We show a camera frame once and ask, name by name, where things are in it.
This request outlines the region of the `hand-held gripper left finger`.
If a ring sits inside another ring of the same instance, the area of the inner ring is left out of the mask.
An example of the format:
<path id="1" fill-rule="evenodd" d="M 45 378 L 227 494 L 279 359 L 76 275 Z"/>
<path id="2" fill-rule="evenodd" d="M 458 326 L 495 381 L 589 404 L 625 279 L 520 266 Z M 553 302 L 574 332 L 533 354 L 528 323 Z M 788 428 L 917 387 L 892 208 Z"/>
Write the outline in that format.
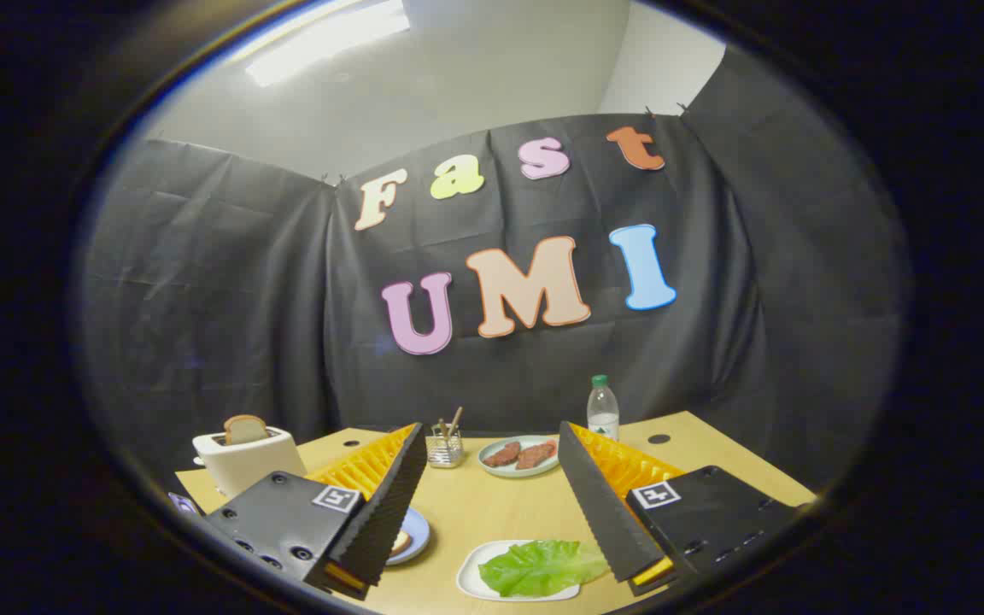
<path id="1" fill-rule="evenodd" d="M 426 464 L 425 426 L 413 423 L 306 477 L 267 472 L 204 520 L 278 575 L 362 600 L 379 583 Z"/>

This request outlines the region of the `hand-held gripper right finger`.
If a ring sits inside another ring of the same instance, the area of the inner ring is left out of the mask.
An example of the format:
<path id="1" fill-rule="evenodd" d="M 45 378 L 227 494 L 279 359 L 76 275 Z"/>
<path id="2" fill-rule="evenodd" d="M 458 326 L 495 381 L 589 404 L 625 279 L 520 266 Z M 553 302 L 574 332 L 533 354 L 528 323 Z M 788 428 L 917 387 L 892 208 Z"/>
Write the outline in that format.
<path id="1" fill-rule="evenodd" d="M 684 595 L 760 557 L 800 507 L 718 465 L 678 471 L 564 421 L 559 464 L 613 576 L 633 595 Z"/>

